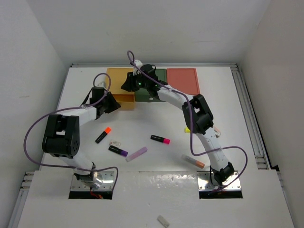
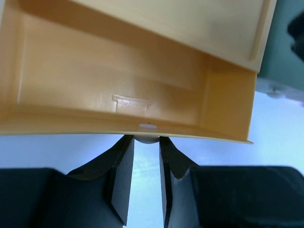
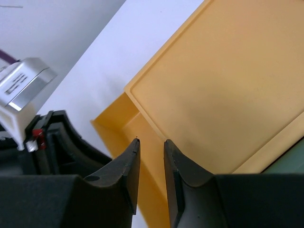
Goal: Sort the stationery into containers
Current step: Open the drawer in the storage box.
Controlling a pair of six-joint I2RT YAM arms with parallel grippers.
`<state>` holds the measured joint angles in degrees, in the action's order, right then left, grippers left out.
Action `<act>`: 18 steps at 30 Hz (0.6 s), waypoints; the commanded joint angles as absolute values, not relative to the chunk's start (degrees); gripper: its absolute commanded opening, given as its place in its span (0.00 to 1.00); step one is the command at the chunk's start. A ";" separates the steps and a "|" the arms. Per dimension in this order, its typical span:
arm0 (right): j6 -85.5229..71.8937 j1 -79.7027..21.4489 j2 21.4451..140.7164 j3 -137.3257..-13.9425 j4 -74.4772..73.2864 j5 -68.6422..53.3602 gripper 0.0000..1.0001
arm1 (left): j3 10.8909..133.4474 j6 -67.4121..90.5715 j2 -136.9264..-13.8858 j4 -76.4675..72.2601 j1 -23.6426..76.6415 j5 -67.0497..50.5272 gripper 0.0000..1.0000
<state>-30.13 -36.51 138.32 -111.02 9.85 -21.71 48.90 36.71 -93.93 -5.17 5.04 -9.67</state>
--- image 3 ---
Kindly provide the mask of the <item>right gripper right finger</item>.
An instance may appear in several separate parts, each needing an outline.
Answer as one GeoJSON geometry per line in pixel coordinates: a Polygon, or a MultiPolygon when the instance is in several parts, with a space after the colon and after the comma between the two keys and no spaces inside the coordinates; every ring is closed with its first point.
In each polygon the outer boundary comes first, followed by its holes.
{"type": "Polygon", "coordinates": [[[215,175],[164,142],[164,170],[172,228],[226,228],[215,175]]]}

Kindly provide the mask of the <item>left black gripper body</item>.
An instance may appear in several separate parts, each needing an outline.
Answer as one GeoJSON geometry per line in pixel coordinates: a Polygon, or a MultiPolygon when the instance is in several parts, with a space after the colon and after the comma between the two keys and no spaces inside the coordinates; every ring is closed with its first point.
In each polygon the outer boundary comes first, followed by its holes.
{"type": "Polygon", "coordinates": [[[0,174],[68,175],[86,177],[111,162],[111,158],[91,146],[72,126],[66,111],[36,115],[25,129],[24,143],[33,143],[19,151],[9,132],[0,128],[0,174]]]}

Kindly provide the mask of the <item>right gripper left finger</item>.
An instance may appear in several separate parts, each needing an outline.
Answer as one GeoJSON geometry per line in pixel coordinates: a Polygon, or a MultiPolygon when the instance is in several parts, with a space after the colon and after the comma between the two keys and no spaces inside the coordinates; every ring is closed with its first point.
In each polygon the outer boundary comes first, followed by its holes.
{"type": "Polygon", "coordinates": [[[137,212],[140,162],[140,140],[135,138],[121,155],[85,177],[95,188],[92,201],[97,204],[88,215],[90,227],[132,226],[137,212]]]}

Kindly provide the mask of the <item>green drawer box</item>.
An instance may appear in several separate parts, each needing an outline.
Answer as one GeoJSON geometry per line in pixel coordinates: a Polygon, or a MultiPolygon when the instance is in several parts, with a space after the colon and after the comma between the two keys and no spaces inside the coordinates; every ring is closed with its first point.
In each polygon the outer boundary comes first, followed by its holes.
{"type": "Polygon", "coordinates": [[[304,138],[269,165],[263,173],[304,173],[304,138]]]}

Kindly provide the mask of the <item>yellow drawer box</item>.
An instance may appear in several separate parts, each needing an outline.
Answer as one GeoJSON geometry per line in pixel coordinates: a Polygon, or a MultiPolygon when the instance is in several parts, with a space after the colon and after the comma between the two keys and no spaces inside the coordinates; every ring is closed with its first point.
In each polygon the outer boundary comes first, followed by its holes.
{"type": "Polygon", "coordinates": [[[304,3],[206,0],[92,125],[119,156],[141,142],[138,194],[170,225],[163,144],[215,173],[258,173],[304,135],[304,3]]]}

